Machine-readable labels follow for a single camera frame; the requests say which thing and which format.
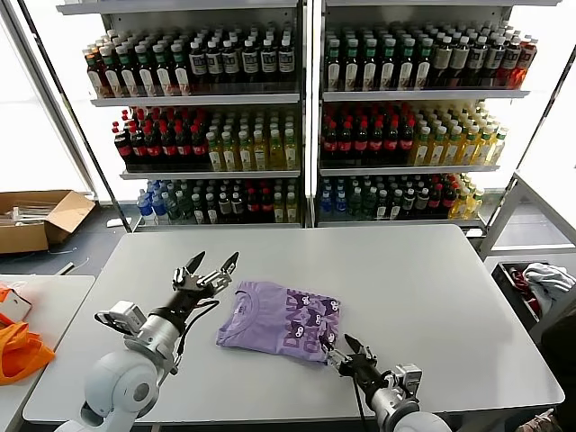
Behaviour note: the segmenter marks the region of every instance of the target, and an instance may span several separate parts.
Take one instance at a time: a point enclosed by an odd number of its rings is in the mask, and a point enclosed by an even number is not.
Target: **beverage shelf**
[[[456,99],[520,99],[527,90],[407,90],[377,92],[324,92],[324,102],[447,101]]]
[[[354,168],[321,168],[320,175],[332,176],[398,176],[410,174],[486,173],[499,166],[451,165],[451,166],[382,166]]]
[[[63,15],[296,7],[296,0],[105,0],[60,4]]]
[[[129,173],[124,171],[120,177],[124,180],[166,180],[167,178],[193,179],[193,180],[217,180],[217,179],[236,179],[236,178],[296,178],[300,176],[300,169],[292,171],[233,171],[233,172],[174,172],[168,171],[163,173]]]
[[[166,232],[182,230],[285,230],[301,228],[300,223],[230,223],[217,225],[138,225],[136,232]]]
[[[208,106],[250,104],[297,104],[298,93],[275,94],[202,94],[197,96],[115,97],[93,99],[92,105],[102,106]]]
[[[562,0],[326,0],[326,6],[556,6]]]
[[[482,219],[423,219],[423,220],[330,220],[318,222],[318,228],[375,227],[403,225],[457,225],[460,228],[486,229]]]

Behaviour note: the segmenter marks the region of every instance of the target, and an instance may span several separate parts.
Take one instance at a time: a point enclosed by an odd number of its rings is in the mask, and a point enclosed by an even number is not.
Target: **orange cloth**
[[[54,352],[42,344],[40,335],[18,322],[0,329],[0,385],[12,384],[47,365]]]

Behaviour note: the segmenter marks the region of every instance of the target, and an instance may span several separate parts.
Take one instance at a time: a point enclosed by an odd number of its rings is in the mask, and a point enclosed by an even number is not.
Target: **black cable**
[[[358,382],[356,382],[356,376],[352,377],[354,383],[354,393],[356,393],[356,402],[358,402],[358,411],[360,411],[360,419],[362,419],[362,428],[364,432],[369,432],[368,423],[366,423],[366,417],[364,415],[364,408],[362,408],[362,400],[360,399],[360,391],[358,391]]]
[[[220,304],[219,301],[217,300],[209,300],[209,301],[205,301],[204,303],[198,304],[196,305],[195,309],[200,309],[200,308],[205,308],[206,306],[210,306],[208,309],[203,310],[202,312],[200,312],[198,315],[196,315],[194,318],[192,318],[192,320],[188,323],[188,325],[186,326],[186,329],[184,330],[184,333],[182,333],[182,336],[180,337],[180,343],[178,344],[178,349],[176,350],[176,353],[181,356],[182,353],[184,352],[184,343],[186,341],[186,335],[188,334],[188,331],[190,330],[190,327],[197,321],[199,320],[201,317],[203,317],[204,315],[206,315],[208,312],[210,312],[212,309],[214,309],[216,306],[218,306]]]

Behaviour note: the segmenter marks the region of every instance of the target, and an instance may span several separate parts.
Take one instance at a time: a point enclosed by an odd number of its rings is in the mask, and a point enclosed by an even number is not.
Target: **purple t-shirt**
[[[216,344],[324,362],[318,337],[338,337],[340,302],[270,282],[241,282]]]

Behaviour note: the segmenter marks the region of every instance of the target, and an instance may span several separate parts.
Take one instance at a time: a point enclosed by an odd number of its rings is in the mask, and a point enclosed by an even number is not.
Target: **cardboard box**
[[[62,243],[95,207],[74,191],[8,192],[0,193],[0,213],[9,212],[22,201],[53,203],[56,208],[44,223],[0,226],[0,254],[46,250],[48,244]]]

